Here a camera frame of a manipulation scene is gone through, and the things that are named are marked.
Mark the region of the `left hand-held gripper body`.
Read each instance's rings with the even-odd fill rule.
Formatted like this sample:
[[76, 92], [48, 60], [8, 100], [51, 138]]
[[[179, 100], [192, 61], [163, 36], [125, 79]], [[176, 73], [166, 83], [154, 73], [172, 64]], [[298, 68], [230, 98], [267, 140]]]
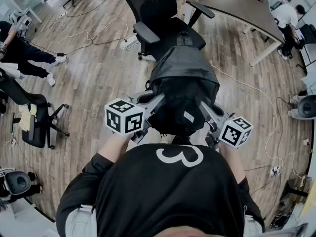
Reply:
[[152, 112], [150, 101], [153, 98], [149, 90], [109, 102], [104, 106], [106, 127], [121, 136], [132, 135], [131, 140], [139, 144], [150, 127], [147, 120]]

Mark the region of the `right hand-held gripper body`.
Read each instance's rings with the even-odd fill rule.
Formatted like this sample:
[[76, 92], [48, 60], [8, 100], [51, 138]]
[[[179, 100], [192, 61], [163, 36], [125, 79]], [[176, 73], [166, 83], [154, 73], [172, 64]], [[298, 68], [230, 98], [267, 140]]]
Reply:
[[216, 114], [214, 127], [210, 127], [205, 141], [210, 148], [216, 149], [221, 141], [237, 149], [249, 138], [253, 125], [244, 117], [228, 113], [221, 106], [213, 105], [211, 109]]

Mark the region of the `black backpack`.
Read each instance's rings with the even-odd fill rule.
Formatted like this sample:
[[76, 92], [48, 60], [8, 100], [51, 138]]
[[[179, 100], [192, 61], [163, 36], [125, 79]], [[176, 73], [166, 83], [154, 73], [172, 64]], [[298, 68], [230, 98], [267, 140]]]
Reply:
[[213, 108], [219, 86], [212, 65], [182, 31], [150, 76], [149, 89], [154, 95], [163, 93], [165, 99], [149, 118], [151, 127], [161, 134], [192, 135], [204, 126], [201, 102]]

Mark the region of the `black mesh office chair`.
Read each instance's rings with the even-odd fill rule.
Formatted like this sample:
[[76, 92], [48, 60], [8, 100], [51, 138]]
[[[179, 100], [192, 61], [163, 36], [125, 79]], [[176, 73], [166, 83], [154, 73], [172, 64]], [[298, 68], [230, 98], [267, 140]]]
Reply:
[[131, 8], [136, 23], [133, 31], [140, 42], [137, 56], [141, 60], [152, 56], [159, 60], [171, 47], [176, 46], [177, 37], [181, 32], [189, 34], [193, 47], [202, 50], [205, 40], [193, 28], [193, 24], [204, 14], [212, 19], [215, 14], [206, 6], [191, 2], [195, 12], [189, 23], [179, 19], [177, 15], [177, 0], [125, 0]]

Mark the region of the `person's left forearm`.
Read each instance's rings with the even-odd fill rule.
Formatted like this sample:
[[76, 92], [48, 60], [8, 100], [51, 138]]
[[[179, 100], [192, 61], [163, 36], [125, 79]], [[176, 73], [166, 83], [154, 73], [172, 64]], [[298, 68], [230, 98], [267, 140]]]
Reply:
[[133, 135], [121, 136], [117, 133], [112, 134], [98, 154], [107, 160], [115, 163], [123, 155], [128, 147], [128, 143]]

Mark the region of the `person's right forearm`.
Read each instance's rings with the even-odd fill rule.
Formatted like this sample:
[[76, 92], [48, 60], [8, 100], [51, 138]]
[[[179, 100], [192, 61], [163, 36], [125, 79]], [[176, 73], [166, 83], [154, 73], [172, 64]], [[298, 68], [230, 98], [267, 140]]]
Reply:
[[239, 184], [245, 178], [245, 171], [238, 150], [223, 142], [219, 142], [218, 148]]

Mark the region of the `grey round device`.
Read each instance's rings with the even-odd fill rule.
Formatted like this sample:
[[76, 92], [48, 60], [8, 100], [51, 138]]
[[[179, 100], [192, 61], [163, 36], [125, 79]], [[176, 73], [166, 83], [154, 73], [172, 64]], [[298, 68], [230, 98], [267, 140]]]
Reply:
[[303, 119], [316, 118], [316, 95], [308, 95], [300, 100], [298, 114]]
[[19, 195], [31, 187], [31, 180], [23, 171], [12, 171], [4, 175], [4, 184], [11, 195]]

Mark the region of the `person's black printed shirt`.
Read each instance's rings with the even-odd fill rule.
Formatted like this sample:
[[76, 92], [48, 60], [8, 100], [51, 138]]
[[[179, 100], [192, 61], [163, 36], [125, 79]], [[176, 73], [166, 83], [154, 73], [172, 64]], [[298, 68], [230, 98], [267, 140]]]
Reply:
[[243, 237], [245, 217], [264, 221], [246, 178], [206, 146], [144, 144], [111, 162], [92, 157], [65, 190], [56, 213], [60, 237], [81, 205], [96, 211], [97, 237], [153, 237], [179, 226]]

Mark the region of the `pale yellow cloth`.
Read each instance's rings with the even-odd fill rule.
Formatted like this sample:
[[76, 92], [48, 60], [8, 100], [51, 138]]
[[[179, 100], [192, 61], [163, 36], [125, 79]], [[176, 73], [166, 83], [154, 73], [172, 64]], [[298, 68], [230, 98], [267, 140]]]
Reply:
[[34, 104], [19, 105], [19, 112], [21, 113], [20, 122], [19, 122], [20, 128], [23, 131], [29, 131], [30, 118], [31, 118], [31, 115], [36, 116], [37, 106]]

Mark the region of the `dark brown table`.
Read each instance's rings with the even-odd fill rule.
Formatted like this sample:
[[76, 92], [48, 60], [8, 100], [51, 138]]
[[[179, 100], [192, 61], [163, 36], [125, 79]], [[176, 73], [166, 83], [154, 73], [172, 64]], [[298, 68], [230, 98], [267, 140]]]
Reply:
[[284, 43], [281, 31], [270, 11], [268, 0], [264, 0], [263, 3], [257, 0], [186, 0], [184, 22], [190, 26], [196, 22], [191, 13], [197, 3], [208, 7], [211, 11], [244, 23], [246, 25], [243, 30], [245, 34], [254, 28], [274, 41], [249, 63], [252, 67]]

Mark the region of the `small white table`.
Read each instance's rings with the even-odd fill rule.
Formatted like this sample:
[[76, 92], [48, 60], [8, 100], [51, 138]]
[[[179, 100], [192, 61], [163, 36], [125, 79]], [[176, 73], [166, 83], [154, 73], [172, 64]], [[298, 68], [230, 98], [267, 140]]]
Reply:
[[40, 18], [33, 12], [30, 7], [27, 7], [22, 11], [14, 10], [9, 14], [8, 18], [10, 23], [15, 26], [17, 31], [28, 30], [30, 24], [32, 23], [32, 19], [35, 19], [39, 23], [42, 23]]

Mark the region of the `white desk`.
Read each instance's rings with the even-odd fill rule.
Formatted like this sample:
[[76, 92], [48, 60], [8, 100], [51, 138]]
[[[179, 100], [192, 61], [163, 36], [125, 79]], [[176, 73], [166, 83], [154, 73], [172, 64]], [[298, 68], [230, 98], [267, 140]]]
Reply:
[[0, 211], [0, 237], [59, 237], [55, 221], [26, 198]]

